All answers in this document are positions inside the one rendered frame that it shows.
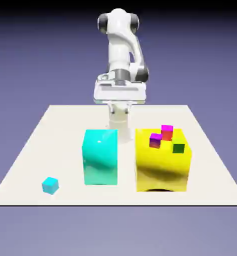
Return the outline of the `large yellow box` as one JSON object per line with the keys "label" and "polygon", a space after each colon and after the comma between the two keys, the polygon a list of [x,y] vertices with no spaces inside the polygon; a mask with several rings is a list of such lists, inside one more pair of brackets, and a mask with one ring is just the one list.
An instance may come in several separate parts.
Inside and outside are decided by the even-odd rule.
{"label": "large yellow box", "polygon": [[[151,133],[159,134],[160,132],[160,128],[135,130],[136,191],[185,192],[192,150],[180,128],[173,130],[171,141],[161,140],[160,148],[150,147]],[[184,153],[173,153],[173,144],[185,144]]]}

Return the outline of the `small cyan cube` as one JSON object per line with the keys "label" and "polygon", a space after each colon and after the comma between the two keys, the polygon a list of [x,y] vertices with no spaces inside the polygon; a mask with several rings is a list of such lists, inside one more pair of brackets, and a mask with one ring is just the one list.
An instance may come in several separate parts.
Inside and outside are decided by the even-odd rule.
{"label": "small cyan cube", "polygon": [[53,195],[59,189],[59,181],[53,177],[47,177],[42,182],[42,190],[44,193]]}

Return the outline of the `large cyan box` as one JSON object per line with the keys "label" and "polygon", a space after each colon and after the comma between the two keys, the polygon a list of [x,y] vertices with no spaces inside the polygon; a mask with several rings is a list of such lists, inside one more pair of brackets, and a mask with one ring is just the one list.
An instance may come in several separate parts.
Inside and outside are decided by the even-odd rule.
{"label": "large cyan box", "polygon": [[84,184],[118,184],[118,131],[87,129],[82,143]]}

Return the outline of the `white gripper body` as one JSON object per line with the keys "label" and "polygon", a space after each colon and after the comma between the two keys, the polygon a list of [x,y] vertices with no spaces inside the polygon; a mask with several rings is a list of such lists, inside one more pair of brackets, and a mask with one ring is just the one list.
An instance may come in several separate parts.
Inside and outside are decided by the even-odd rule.
{"label": "white gripper body", "polygon": [[143,104],[146,101],[146,84],[144,82],[124,81],[117,85],[114,80],[96,80],[93,99],[98,104],[129,102]]}

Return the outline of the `small purple cube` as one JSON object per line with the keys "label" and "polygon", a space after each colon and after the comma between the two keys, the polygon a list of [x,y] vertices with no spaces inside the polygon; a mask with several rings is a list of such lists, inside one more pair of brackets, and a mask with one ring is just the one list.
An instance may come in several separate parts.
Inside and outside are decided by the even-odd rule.
{"label": "small purple cube", "polygon": [[163,135],[161,133],[151,133],[149,137],[149,147],[159,149]]}

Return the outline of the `small green cube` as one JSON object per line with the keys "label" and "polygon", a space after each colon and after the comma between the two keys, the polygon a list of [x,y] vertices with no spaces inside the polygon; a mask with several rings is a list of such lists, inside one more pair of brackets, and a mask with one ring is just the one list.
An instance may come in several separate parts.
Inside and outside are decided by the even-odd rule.
{"label": "small green cube", "polygon": [[173,154],[183,154],[185,151],[185,144],[184,143],[174,143],[172,153]]}

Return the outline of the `small red cube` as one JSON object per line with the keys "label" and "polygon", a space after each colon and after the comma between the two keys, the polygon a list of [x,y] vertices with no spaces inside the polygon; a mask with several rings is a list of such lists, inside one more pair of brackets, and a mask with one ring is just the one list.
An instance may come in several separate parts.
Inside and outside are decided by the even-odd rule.
{"label": "small red cube", "polygon": [[173,137],[174,127],[172,125],[161,125],[162,140],[171,141]]}

